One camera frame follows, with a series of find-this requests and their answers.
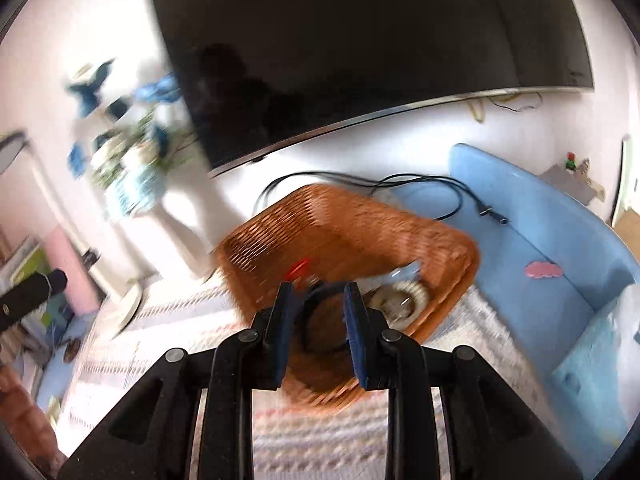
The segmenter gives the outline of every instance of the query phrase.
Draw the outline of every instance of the wicker basket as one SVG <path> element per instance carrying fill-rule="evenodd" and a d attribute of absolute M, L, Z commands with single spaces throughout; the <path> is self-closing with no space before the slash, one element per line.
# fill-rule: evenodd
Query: wicker basket
<path fill-rule="evenodd" d="M 404 332 L 420 342 L 471 285 L 479 264 L 476 245 L 462 232 L 324 184 L 284 197 L 232 232 L 216 252 L 246 322 L 273 304 L 283 276 L 302 258 L 330 282 L 383 274 L 419 259 L 431 301 Z M 308 331 L 344 340 L 340 298 L 318 308 Z M 364 392 L 348 352 L 305 353 L 295 333 L 282 387 L 297 404 L 331 410 Z"/>

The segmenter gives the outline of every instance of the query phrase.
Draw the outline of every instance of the black tv screen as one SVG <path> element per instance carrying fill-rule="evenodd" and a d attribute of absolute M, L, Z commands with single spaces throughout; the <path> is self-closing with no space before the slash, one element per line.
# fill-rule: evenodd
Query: black tv screen
<path fill-rule="evenodd" d="M 153 1 L 214 173 L 411 107 L 593 87 L 572 0 Z"/>

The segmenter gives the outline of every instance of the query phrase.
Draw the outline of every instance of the screw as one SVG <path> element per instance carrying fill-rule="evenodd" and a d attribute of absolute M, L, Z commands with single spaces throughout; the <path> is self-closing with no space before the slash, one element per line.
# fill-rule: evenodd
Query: screw
<path fill-rule="evenodd" d="M 258 336 L 259 334 L 253 328 L 246 328 L 238 334 L 238 339 L 243 343 L 253 343 Z"/>
<path fill-rule="evenodd" d="M 459 346 L 456 348 L 456 355 L 460 359 L 464 359 L 465 361 L 471 361 L 474 357 L 476 357 L 476 352 L 471 346 Z"/>
<path fill-rule="evenodd" d="M 181 348 L 171 348 L 168 350 L 166 354 L 164 354 L 164 358 L 170 363 L 177 363 L 184 357 L 184 350 Z"/>
<path fill-rule="evenodd" d="M 393 330 L 392 328 L 387 328 L 382 331 L 382 339 L 384 339 L 387 343 L 395 343 L 396 341 L 400 341 L 402 337 L 402 333 L 398 332 L 398 330 Z"/>

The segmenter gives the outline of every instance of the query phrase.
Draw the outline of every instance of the black microphone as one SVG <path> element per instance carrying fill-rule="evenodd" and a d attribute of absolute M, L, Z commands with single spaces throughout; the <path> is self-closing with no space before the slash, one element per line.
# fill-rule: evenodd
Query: black microphone
<path fill-rule="evenodd" d="M 18 283 L 0 298 L 0 333 L 65 288 L 66 274 L 60 269 L 47 275 L 32 274 Z"/>

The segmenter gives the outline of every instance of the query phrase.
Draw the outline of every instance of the white vase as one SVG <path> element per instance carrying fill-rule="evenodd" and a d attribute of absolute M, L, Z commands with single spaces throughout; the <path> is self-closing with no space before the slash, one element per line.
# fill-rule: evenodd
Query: white vase
<path fill-rule="evenodd" d="M 204 281 L 213 272 L 212 256 L 200 237 L 156 204 L 150 211 L 127 218 L 123 228 L 166 280 Z"/>

